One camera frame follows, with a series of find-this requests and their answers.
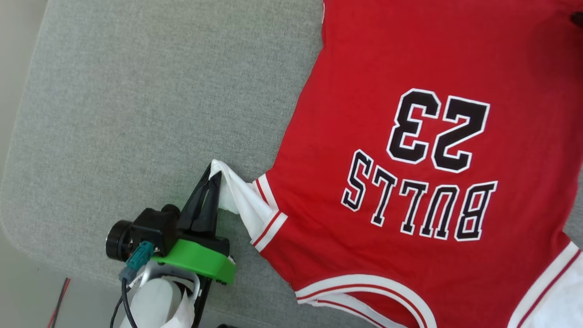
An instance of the white jersey trim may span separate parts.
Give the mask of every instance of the white jersey trim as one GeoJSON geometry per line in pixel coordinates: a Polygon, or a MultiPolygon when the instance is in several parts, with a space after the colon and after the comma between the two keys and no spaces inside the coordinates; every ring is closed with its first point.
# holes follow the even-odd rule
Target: white jersey trim
{"type": "Polygon", "coordinates": [[[257,180],[253,181],[253,182],[251,183],[251,185],[253,186],[253,191],[254,191],[256,194],[258,194],[258,195],[261,195],[261,194],[260,194],[260,192],[259,192],[259,187],[257,186],[257,180]]]}
{"type": "Polygon", "coordinates": [[[279,210],[273,212],[273,217],[269,222],[267,222],[263,228],[263,231],[256,238],[251,239],[251,244],[261,252],[269,242],[275,237],[279,229],[287,220],[287,215],[279,210]]]}
{"type": "MultiPolygon", "coordinates": [[[[349,274],[325,279],[296,291],[296,297],[298,303],[302,304],[312,303],[330,295],[343,295],[349,292],[370,292],[394,299],[409,310],[420,328],[437,328],[433,312],[419,295],[403,284],[377,275],[349,274]]],[[[357,302],[345,299],[343,305],[353,310],[364,305],[364,303],[354,300],[357,302]]],[[[378,315],[384,320],[392,322],[388,318],[378,315]]]]}
{"type": "Polygon", "coordinates": [[[269,182],[267,181],[267,175],[262,175],[259,179],[256,180],[257,182],[257,189],[260,195],[264,198],[264,200],[269,204],[270,207],[275,208],[276,210],[279,209],[277,202],[271,192],[271,187],[269,186],[269,182]]]}
{"type": "Polygon", "coordinates": [[[308,302],[308,304],[316,307],[326,306],[350,313],[351,315],[360,317],[379,328],[406,328],[401,324],[387,319],[385,316],[373,310],[370,306],[358,299],[346,294],[322,296],[315,301],[308,302]]]}
{"type": "Polygon", "coordinates": [[[579,309],[569,312],[572,324],[561,328],[580,328],[583,323],[583,259],[581,251],[573,242],[557,256],[535,283],[528,289],[508,322],[508,328],[548,327],[541,325],[550,317],[556,323],[560,308],[579,309]]]}

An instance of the red basketball jersey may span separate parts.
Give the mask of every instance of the red basketball jersey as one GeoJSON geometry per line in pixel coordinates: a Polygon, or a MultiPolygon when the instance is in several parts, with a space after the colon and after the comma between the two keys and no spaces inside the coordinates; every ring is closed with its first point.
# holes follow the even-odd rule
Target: red basketball jersey
{"type": "Polygon", "coordinates": [[[326,0],[260,200],[227,174],[300,303],[379,327],[583,327],[583,256],[562,232],[583,155],[576,9],[326,0]]]}

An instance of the printed number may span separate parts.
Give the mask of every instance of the printed number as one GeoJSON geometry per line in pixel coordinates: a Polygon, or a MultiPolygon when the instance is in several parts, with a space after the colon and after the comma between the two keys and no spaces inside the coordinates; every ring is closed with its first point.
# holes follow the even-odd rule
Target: printed number
{"type": "MultiPolygon", "coordinates": [[[[441,102],[432,91],[411,89],[399,102],[395,115],[395,125],[391,130],[387,152],[393,160],[417,164],[427,157],[428,142],[419,141],[423,122],[411,118],[415,108],[422,110],[422,116],[439,118],[441,102]],[[405,138],[413,137],[411,145],[405,145],[405,138]]],[[[484,131],[490,105],[470,99],[450,96],[444,110],[443,121],[465,122],[437,135],[431,160],[438,170],[459,173],[470,167],[472,153],[458,151],[456,155],[448,154],[450,148],[471,139],[484,131]]]]}
{"type": "Polygon", "coordinates": [[[372,167],[373,159],[370,156],[360,149],[354,152],[347,179],[348,185],[352,189],[344,189],[344,195],[342,196],[342,205],[350,208],[354,212],[360,209],[364,193],[366,193],[366,185],[358,178],[358,174],[361,173],[368,179],[372,167]]]}
{"type": "Polygon", "coordinates": [[[381,180],[385,182],[385,187],[382,190],[381,201],[378,203],[377,211],[373,214],[371,223],[374,225],[382,226],[385,222],[385,209],[389,203],[389,198],[391,197],[391,191],[393,187],[397,184],[397,178],[387,172],[382,167],[378,166],[374,169],[373,184],[377,187],[381,185],[381,180]]]}
{"type": "Polygon", "coordinates": [[[455,239],[459,242],[478,240],[482,235],[482,223],[486,208],[490,202],[490,196],[496,191],[498,181],[474,184],[468,188],[463,201],[462,211],[459,215],[456,227],[455,239]],[[476,197],[479,197],[477,206],[474,207],[476,197]]]}
{"type": "Polygon", "coordinates": [[[413,110],[422,110],[423,117],[438,118],[441,102],[434,92],[411,89],[401,96],[395,115],[395,125],[391,131],[387,152],[400,162],[417,164],[427,156],[427,142],[414,140],[410,146],[405,145],[406,137],[419,137],[423,121],[411,118],[413,110]]]}
{"type": "Polygon", "coordinates": [[[489,110],[490,105],[487,103],[449,96],[443,120],[456,124],[460,118],[465,118],[466,121],[437,135],[435,147],[431,154],[431,159],[436,169],[459,173],[470,167],[472,153],[458,151],[456,155],[449,155],[448,151],[451,147],[484,132],[489,110]]]}

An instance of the white fabric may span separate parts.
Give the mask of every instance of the white fabric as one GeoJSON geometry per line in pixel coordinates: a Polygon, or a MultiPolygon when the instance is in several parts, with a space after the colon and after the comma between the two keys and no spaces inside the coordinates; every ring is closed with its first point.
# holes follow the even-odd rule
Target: white fabric
{"type": "Polygon", "coordinates": [[[249,235],[257,238],[273,217],[273,208],[253,191],[251,184],[243,181],[228,165],[214,159],[210,166],[210,176],[218,172],[223,173],[219,208],[240,214],[249,235]]]}
{"type": "Polygon", "coordinates": [[[187,293],[182,296],[182,301],[176,309],[176,313],[161,328],[190,328],[194,322],[194,305],[190,303],[187,293]]]}
{"type": "Polygon", "coordinates": [[[276,210],[279,209],[277,202],[275,201],[275,197],[271,192],[271,187],[269,186],[269,182],[267,181],[267,176],[262,175],[257,179],[257,184],[261,187],[261,191],[263,191],[263,195],[265,196],[265,200],[272,208],[276,210]]]}
{"type": "Polygon", "coordinates": [[[583,327],[583,255],[539,301],[521,328],[583,327]]]}
{"type": "MultiPolygon", "coordinates": [[[[377,275],[347,274],[324,279],[296,291],[296,297],[298,298],[298,303],[309,303],[325,296],[350,292],[370,292],[394,299],[409,310],[417,320],[419,327],[437,328],[433,312],[418,294],[403,284],[377,275]]],[[[353,309],[359,306],[361,305],[356,302],[351,302],[350,304],[353,309]]]]}
{"type": "Polygon", "coordinates": [[[327,306],[329,308],[341,310],[357,317],[361,317],[380,328],[405,328],[405,326],[387,319],[365,303],[362,303],[358,299],[344,293],[318,297],[316,301],[310,301],[308,304],[316,307],[327,306]]]}
{"type": "Polygon", "coordinates": [[[255,246],[258,252],[261,252],[265,248],[265,246],[267,246],[271,242],[273,237],[275,237],[275,235],[277,234],[279,229],[283,226],[283,224],[286,222],[286,220],[287,215],[279,211],[276,211],[270,224],[266,225],[264,232],[261,233],[259,238],[251,239],[251,243],[255,246]]]}

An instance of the camera lens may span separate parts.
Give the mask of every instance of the camera lens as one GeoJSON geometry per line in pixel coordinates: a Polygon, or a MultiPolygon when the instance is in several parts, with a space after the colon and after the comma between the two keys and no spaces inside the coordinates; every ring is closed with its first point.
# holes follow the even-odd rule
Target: camera lens
{"type": "Polygon", "coordinates": [[[107,234],[106,239],[106,254],[110,259],[125,262],[132,253],[129,242],[131,237],[129,235],[129,228],[132,222],[118,221],[111,228],[107,234]]]}

